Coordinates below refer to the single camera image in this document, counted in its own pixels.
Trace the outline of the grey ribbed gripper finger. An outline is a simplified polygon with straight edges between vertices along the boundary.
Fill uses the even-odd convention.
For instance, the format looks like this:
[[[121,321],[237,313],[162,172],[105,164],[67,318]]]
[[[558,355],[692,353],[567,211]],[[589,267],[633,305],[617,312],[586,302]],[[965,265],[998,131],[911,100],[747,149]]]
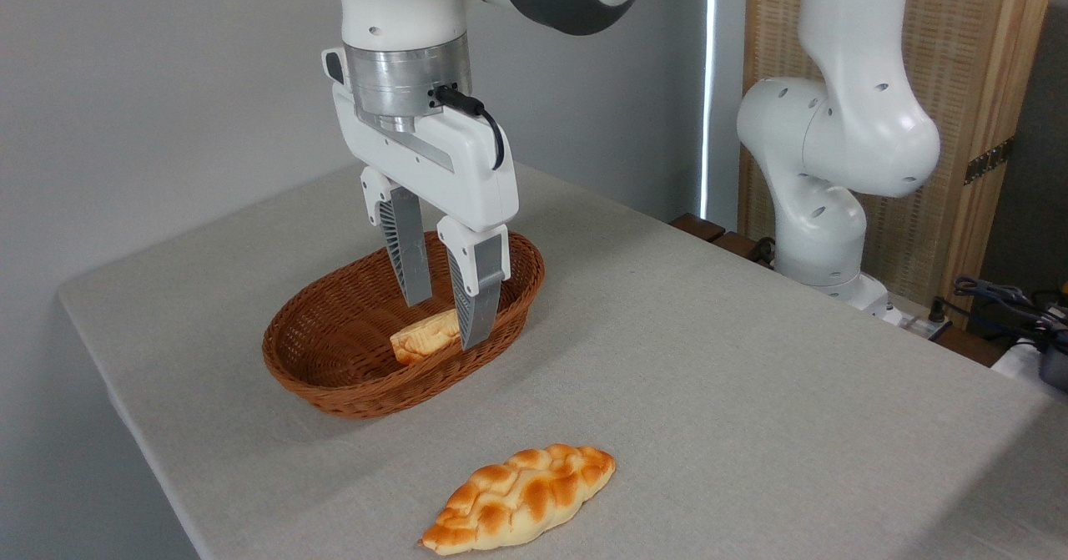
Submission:
[[[431,298],[422,211],[417,195],[366,167],[361,173],[370,222],[384,234],[384,251],[407,305]]]
[[[474,232],[446,215],[437,233],[446,245],[462,348],[470,351],[491,335],[502,283],[511,279],[508,229]]]

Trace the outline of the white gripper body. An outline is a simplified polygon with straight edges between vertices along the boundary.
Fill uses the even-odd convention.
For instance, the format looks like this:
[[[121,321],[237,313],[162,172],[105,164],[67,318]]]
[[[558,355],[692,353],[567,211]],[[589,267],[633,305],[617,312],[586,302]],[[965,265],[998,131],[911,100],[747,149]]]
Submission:
[[[327,49],[344,141],[354,156],[470,230],[483,232],[518,213],[518,191],[503,133],[484,118],[442,106],[437,89],[471,91],[465,47],[396,52]]]

